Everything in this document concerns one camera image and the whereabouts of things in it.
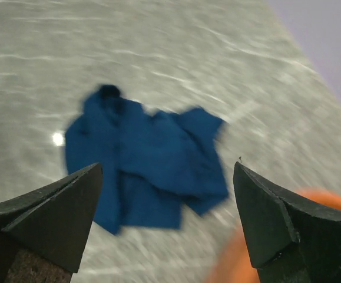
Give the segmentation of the blue t shirt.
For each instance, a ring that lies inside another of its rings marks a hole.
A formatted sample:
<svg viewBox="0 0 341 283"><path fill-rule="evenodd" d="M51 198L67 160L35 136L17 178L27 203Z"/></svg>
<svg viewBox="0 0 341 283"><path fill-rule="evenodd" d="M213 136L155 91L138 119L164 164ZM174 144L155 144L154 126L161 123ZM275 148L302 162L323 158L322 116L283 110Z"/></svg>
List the blue t shirt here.
<svg viewBox="0 0 341 283"><path fill-rule="evenodd" d="M222 125L201 107L149 114L118 87L102 85L65 132L67 171L101 164L94 221L106 231L178 229L183 205L204 215L229 196L214 146Z"/></svg>

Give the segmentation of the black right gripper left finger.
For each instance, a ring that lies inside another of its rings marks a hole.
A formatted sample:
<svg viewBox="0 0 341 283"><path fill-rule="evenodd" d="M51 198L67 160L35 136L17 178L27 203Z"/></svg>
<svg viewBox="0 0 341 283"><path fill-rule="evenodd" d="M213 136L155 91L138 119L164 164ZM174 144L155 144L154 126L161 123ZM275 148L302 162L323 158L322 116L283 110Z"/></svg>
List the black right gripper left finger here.
<svg viewBox="0 0 341 283"><path fill-rule="evenodd" d="M95 163L0 202L0 282L70 282L102 188Z"/></svg>

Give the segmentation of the orange plastic basket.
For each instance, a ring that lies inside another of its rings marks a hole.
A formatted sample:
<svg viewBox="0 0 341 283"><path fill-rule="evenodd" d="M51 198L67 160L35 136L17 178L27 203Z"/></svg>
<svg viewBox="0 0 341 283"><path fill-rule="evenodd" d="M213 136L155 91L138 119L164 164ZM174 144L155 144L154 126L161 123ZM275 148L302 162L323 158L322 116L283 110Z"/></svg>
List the orange plastic basket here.
<svg viewBox="0 0 341 283"><path fill-rule="evenodd" d="M341 196L318 187L305 187L299 195L319 204L341 210ZM210 272L207 283L259 282L257 271L252 268L242 226L238 226L227 246L222 250L217 265Z"/></svg>

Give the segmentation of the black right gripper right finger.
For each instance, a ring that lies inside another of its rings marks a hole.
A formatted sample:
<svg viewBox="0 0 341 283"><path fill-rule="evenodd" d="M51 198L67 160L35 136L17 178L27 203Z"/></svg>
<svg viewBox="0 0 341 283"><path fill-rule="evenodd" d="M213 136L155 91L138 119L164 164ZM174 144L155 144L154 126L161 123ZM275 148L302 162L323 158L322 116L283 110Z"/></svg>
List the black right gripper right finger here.
<svg viewBox="0 0 341 283"><path fill-rule="evenodd" d="M239 162L233 185L260 282L341 282L341 210L276 185Z"/></svg>

